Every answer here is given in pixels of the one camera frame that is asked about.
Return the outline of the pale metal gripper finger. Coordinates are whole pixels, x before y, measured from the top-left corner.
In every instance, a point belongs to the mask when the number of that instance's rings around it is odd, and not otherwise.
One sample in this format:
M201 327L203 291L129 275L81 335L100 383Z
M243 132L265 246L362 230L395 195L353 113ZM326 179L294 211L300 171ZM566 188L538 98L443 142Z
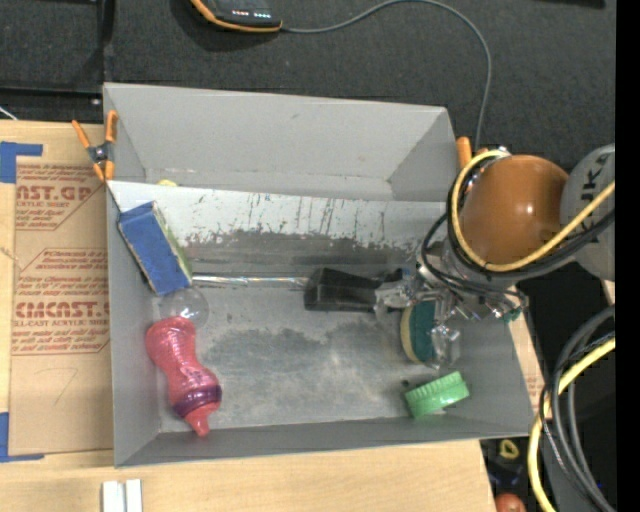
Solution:
M445 324L434 327L431 330L433 356L430 365L434 368L453 365L461 354L460 340L459 329Z
M402 311L415 304L414 286L405 280L384 282L374 294L374 313L377 320L384 320L391 311Z

